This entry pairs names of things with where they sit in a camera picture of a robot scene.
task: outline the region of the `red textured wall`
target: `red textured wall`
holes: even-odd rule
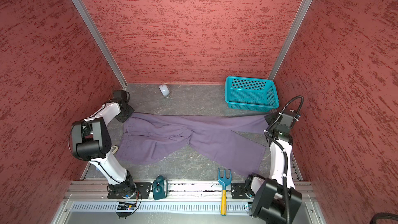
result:
[[[314,0],[275,79],[328,223],[398,214],[398,0]]]
[[[83,0],[127,82],[266,78],[301,0]]]
[[[0,222],[49,223],[84,162],[73,121],[119,87],[71,0],[0,0]]]

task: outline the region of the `small white object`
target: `small white object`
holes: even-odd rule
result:
[[[111,152],[112,152],[112,154],[114,155],[114,154],[117,152],[118,149],[119,149],[118,146],[112,146],[112,147],[111,147]]]
[[[160,86],[159,86],[159,89],[160,89],[160,91],[162,92],[163,97],[165,97],[165,98],[170,97],[170,90],[169,90],[169,88],[167,87],[166,84],[160,85]]]

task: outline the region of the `pant leg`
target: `pant leg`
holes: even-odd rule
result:
[[[133,164],[157,162],[186,146],[191,134],[186,127],[158,122],[155,115],[142,119],[133,114],[124,124],[116,157]]]
[[[195,130],[189,145],[222,166],[246,177],[258,173],[266,147],[231,130]]]

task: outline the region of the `teal plastic basket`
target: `teal plastic basket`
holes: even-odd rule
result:
[[[279,107],[275,84],[271,80],[228,76],[225,101],[230,108],[268,112]]]

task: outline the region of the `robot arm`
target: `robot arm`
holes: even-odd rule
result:
[[[297,110],[285,112],[291,102],[296,99],[301,99]],[[296,96],[283,107],[281,112],[266,116],[269,126],[264,130],[264,134],[269,140],[271,151],[270,178],[251,176],[251,182],[246,182],[252,190],[251,193],[254,194],[253,216],[267,223],[291,224],[302,202],[301,193],[295,190],[291,176],[290,155],[293,138],[290,136],[290,131],[300,118],[299,111],[303,102],[304,97]]]
[[[125,92],[115,91],[112,101],[102,105],[92,116],[72,124],[72,154],[96,166],[107,178],[110,192],[130,198],[135,195],[135,184],[110,151],[112,141],[106,127],[115,117],[124,122],[134,111],[127,104]]]

